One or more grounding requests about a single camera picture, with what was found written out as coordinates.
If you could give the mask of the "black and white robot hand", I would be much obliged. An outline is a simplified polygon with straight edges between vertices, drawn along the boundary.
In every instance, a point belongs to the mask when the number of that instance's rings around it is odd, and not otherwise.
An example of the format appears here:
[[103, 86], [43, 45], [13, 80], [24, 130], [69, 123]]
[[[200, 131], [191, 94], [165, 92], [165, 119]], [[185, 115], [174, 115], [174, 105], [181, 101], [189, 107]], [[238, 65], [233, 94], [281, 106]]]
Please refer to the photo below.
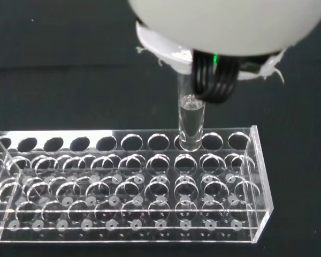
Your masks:
[[321, 21], [321, 1], [129, 1], [145, 50], [225, 102], [239, 80], [266, 78]]

